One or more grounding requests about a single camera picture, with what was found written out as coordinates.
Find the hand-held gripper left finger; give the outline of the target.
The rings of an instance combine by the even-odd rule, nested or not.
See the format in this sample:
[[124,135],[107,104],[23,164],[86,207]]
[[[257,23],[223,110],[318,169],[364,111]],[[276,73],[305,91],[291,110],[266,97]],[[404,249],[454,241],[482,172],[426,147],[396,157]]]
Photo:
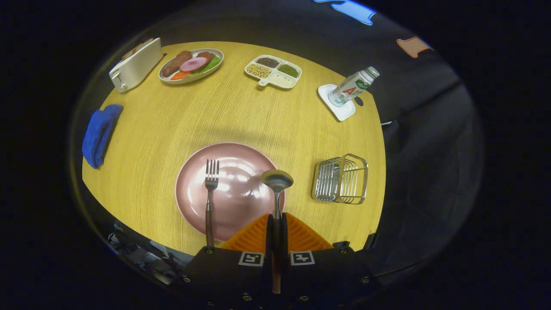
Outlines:
[[205,246],[185,267],[192,292],[207,303],[254,302],[273,281],[273,216],[264,214],[219,247]]

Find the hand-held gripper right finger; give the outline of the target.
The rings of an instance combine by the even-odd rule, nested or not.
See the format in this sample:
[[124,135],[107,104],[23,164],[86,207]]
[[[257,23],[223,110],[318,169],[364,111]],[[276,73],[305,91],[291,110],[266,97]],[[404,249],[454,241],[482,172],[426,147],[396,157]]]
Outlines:
[[366,251],[329,245],[288,213],[275,218],[275,301],[356,303],[382,290]]

